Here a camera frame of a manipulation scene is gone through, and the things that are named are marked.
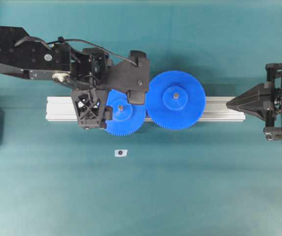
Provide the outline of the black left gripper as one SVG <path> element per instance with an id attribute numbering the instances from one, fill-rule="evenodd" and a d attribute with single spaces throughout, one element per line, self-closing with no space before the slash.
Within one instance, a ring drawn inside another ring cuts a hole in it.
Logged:
<path id="1" fill-rule="evenodd" d="M 107 106 L 110 90 L 110 68 L 114 66 L 109 53 L 93 48 L 82 51 L 70 47 L 70 75 L 68 87 L 78 125 L 83 129 L 106 129 L 112 120 L 113 109 Z"/>

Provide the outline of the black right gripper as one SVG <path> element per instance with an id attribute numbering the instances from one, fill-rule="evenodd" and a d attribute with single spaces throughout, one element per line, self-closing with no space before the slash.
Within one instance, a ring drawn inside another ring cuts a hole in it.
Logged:
<path id="1" fill-rule="evenodd" d="M 263 133 L 268 141 L 282 140 L 282 63 L 266 65 L 267 82 L 258 84 L 226 103 L 234 111 L 257 117 L 265 121 Z M 264 96 L 264 103 L 259 101 Z"/>

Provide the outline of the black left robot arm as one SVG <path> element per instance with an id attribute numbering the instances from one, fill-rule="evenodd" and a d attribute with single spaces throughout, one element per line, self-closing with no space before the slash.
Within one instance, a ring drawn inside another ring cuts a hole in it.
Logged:
<path id="1" fill-rule="evenodd" d="M 0 74 L 26 80 L 52 81 L 71 89 L 78 124 L 84 129 L 107 127 L 112 110 L 103 88 L 109 54 L 96 47 L 74 49 L 59 37 L 52 44 L 20 27 L 0 26 Z"/>

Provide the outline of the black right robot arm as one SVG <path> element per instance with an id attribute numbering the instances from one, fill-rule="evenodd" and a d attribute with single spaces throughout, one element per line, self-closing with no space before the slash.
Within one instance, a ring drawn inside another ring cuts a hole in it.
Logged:
<path id="1" fill-rule="evenodd" d="M 282 63 L 267 64 L 265 69 L 265 83 L 228 101 L 226 107 L 263 120 L 266 139 L 279 141 L 282 140 Z"/>

